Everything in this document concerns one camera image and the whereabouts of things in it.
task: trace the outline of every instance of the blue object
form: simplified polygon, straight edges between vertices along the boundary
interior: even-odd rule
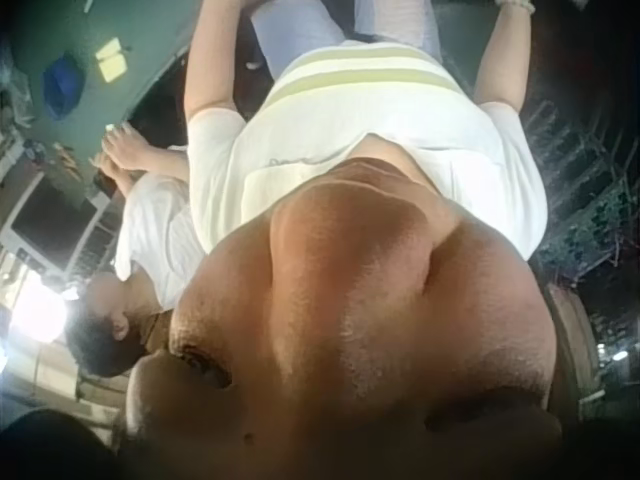
[[[78,105],[84,88],[84,74],[73,57],[65,54],[49,65],[43,80],[47,111],[55,120],[61,120]]]

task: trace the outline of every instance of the bracelet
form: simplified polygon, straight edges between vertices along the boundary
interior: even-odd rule
[[[515,5],[516,7],[522,7],[529,15],[536,13],[536,7],[529,0],[496,0],[496,5],[502,7],[503,5]]]

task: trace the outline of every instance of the green stripe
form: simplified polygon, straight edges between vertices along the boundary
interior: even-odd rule
[[[280,75],[283,78],[293,70],[305,67],[311,63],[324,62],[327,60],[352,60],[361,58],[410,58],[418,60],[426,60],[429,63],[440,66],[433,58],[424,52],[419,50],[413,50],[407,47],[384,47],[384,48],[349,48],[342,47],[332,50],[320,50],[319,52],[312,53],[299,60],[294,61],[287,69]]]
[[[431,72],[410,69],[382,69],[382,70],[347,70],[341,72],[320,73],[301,78],[282,87],[271,95],[262,106],[262,111],[280,100],[301,93],[318,90],[320,88],[352,85],[355,83],[415,83],[441,87],[456,93],[460,88],[451,80]]]

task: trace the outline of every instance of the leg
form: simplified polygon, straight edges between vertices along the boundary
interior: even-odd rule
[[[271,0],[251,21],[274,79],[299,56],[345,41],[321,0]]]
[[[406,43],[441,59],[431,0],[356,0],[356,32]]]

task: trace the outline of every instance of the white t-shirt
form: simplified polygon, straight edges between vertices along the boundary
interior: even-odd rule
[[[124,208],[115,270],[126,280],[143,268],[164,311],[177,305],[204,251],[198,242],[189,188],[177,180],[145,174],[134,185]]]
[[[518,114],[478,107],[422,51],[378,43],[299,58],[248,124],[215,108],[189,122],[191,206],[204,249],[344,161],[367,134],[402,146],[442,195],[524,258],[539,245],[547,202]]]

